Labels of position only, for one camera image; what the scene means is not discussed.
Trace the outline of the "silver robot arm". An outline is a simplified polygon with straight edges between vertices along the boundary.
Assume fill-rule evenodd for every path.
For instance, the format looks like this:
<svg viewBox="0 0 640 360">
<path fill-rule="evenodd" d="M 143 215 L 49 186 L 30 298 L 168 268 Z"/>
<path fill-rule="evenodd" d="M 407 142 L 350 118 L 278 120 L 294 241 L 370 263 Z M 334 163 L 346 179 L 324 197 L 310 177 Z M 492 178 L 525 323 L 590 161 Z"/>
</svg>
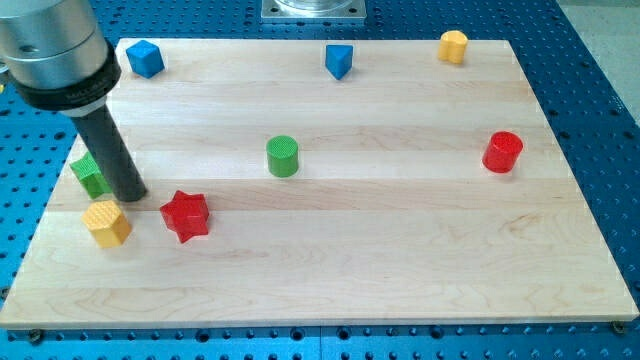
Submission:
<svg viewBox="0 0 640 360">
<path fill-rule="evenodd" d="M 121 69 L 87 0 L 1 0 L 1 62 L 29 105 L 82 117 Z"/>
</svg>

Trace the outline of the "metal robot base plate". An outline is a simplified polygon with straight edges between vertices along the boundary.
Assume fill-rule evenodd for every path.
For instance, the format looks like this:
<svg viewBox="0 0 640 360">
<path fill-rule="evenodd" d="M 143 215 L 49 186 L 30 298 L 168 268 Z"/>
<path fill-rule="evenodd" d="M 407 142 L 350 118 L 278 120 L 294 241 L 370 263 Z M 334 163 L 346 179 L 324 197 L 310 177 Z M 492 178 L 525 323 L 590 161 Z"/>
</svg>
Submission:
<svg viewBox="0 0 640 360">
<path fill-rule="evenodd" d="M 288 20 L 364 20 L 365 0 L 262 0 L 261 18 Z"/>
</svg>

